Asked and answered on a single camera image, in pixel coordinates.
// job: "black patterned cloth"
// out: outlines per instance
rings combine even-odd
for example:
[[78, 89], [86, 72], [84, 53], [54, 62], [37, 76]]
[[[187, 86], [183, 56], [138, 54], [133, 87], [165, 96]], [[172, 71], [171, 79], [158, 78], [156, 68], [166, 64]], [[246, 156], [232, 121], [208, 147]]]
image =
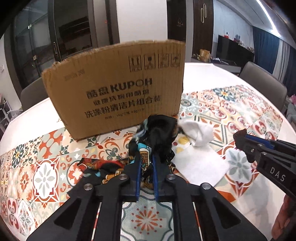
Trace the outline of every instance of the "black patterned cloth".
[[99, 164], [99, 160], [83, 158], [78, 166], [87, 166], [82, 169], [84, 175], [94, 173], [102, 180], [102, 184], [107, 183], [112, 177], [121, 174], [123, 167], [133, 163], [136, 153], [141, 156], [142, 187], [153, 189], [153, 164], [152, 155], [158, 154], [162, 163], [166, 163], [171, 172], [175, 170], [175, 165], [171, 163], [175, 154], [172, 151], [172, 142], [175, 140], [180, 129], [177, 119], [166, 115], [151, 115], [143, 121], [137, 129], [136, 134], [131, 139], [128, 146], [128, 159], [116, 160], [114, 162]]

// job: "gray chair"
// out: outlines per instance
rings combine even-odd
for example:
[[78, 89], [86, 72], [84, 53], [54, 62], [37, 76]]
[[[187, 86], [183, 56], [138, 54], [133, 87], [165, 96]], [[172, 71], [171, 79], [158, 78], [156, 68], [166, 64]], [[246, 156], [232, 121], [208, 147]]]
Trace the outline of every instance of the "gray chair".
[[268, 71], [248, 62], [239, 77], [263, 94], [279, 111], [282, 110], [287, 97], [287, 88]]
[[23, 111], [26, 111], [46, 98], [48, 98], [48, 94], [43, 85], [42, 78], [39, 78], [24, 88], [20, 94]]

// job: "white towel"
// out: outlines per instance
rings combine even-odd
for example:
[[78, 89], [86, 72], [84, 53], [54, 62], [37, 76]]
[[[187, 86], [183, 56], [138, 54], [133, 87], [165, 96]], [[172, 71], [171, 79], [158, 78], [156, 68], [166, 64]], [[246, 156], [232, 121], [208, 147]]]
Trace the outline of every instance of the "white towel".
[[178, 120], [178, 125], [183, 129], [193, 146], [205, 146], [214, 139], [213, 127], [210, 124], [194, 120]]
[[178, 171], [192, 184], [209, 183], [215, 186], [229, 169], [229, 164], [209, 145], [193, 147], [190, 145], [178, 153], [172, 162]]

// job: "patterned tablecloth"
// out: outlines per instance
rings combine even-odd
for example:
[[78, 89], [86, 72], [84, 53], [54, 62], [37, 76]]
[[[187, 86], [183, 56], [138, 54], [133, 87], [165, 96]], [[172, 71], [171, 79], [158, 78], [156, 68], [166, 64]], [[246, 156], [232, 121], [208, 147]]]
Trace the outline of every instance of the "patterned tablecloth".
[[[178, 116], [213, 126], [215, 138], [210, 145], [230, 164], [215, 188], [230, 202], [239, 199], [258, 175], [256, 163], [248, 163], [244, 153], [234, 148], [233, 133], [247, 128], [249, 134], [276, 139], [282, 124], [277, 110], [242, 85], [182, 94]], [[135, 132], [136, 127], [131, 127], [77, 142], [61, 128], [3, 154], [0, 215], [11, 232], [26, 240], [69, 198], [67, 192], [82, 176], [77, 167], [82, 157], [125, 158]], [[179, 134], [172, 149], [178, 153], [189, 145], [187, 137]], [[139, 202], [123, 204], [121, 236], [122, 240], [172, 241], [172, 204], [157, 203], [152, 190], [142, 189]]]

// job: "dining table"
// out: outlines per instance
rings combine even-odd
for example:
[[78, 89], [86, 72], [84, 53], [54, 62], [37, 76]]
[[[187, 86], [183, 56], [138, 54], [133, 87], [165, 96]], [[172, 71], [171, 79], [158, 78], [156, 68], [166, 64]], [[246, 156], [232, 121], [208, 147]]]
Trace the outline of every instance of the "dining table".
[[[243, 158], [233, 134], [247, 129], [255, 136], [296, 144], [284, 115], [236, 75], [213, 64], [185, 63], [178, 118], [212, 125], [214, 140], [209, 145], [229, 163], [215, 189], [270, 240], [285, 193], [256, 170], [256, 162]], [[136, 131], [134, 126], [76, 141], [50, 98], [16, 117], [0, 142], [0, 215], [11, 233], [26, 240], [69, 199], [67, 192], [83, 176], [78, 167], [83, 157], [125, 157], [125, 144]], [[179, 153], [189, 145], [180, 135], [172, 149]], [[138, 202], [123, 203], [120, 235], [124, 241], [173, 241], [172, 204], [157, 203], [153, 190], [141, 189]]]

